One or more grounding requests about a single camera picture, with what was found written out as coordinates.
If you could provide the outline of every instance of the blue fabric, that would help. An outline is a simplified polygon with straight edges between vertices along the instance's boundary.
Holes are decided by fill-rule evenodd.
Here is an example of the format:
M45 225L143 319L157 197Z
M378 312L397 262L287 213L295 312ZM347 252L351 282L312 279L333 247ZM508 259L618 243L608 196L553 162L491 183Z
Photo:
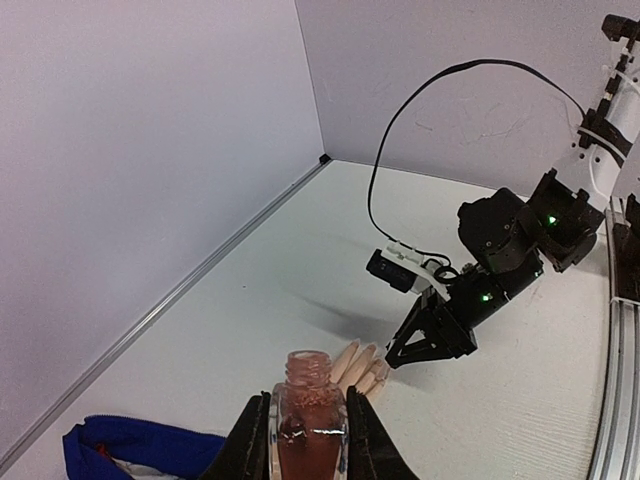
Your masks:
M197 480L213 462L224 437L183 430L132 418L100 415L87 417L62 438L70 480L131 480L108 454L146 465L186 480Z

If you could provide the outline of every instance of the white wall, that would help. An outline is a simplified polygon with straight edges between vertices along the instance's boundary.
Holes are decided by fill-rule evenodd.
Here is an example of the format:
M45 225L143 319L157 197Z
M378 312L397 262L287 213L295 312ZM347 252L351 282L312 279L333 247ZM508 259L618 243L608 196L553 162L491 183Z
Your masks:
M1 457L322 145L293 0L4 1L0 111Z
M587 108L604 85L606 14L637 0L297 0L325 150L371 162L390 117L443 68L479 57L538 68ZM396 123L384 163L531 193L579 113L539 80L480 67L425 91ZM636 147L633 159L640 159ZM626 172L628 182L638 175Z

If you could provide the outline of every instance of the bottle neck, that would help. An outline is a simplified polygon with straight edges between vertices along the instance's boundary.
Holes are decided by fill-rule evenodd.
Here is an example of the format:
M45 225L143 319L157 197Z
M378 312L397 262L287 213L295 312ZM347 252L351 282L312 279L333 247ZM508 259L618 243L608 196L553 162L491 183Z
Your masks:
M286 383L289 386L319 388L329 384L331 358L324 352L291 352L286 367Z

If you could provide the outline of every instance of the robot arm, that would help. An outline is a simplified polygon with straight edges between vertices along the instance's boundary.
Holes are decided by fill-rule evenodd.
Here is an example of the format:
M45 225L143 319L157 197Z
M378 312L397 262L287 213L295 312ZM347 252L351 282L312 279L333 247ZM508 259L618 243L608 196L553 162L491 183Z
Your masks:
M615 182L640 133L640 22L609 15L602 28L622 51L602 99L585 115L566 156L527 202L501 188L458 210L458 235L477 263L451 277L450 267L398 242L376 250L369 261L374 276L400 291L420 293L390 343L386 358L392 367L472 353L473 329L543 273L540 254L563 272L595 245ZM416 332L423 338L408 343Z

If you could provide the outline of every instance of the clear plastic bottle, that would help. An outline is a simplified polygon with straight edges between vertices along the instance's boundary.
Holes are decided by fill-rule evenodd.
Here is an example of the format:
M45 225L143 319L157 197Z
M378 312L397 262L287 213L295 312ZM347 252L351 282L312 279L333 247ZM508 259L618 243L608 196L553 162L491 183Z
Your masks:
M329 381L329 355L292 352L286 373L286 381L274 387L271 398L271 478L346 479L347 407L338 386Z

